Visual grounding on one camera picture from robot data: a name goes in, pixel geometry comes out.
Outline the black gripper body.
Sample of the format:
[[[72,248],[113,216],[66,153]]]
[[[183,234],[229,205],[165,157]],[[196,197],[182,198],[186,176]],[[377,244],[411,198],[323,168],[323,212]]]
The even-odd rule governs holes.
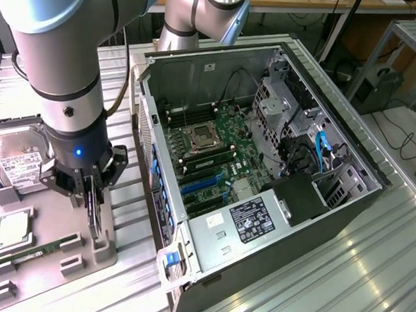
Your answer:
[[[103,167],[113,155],[103,115],[78,132],[65,133],[47,126],[56,161],[68,169]]]

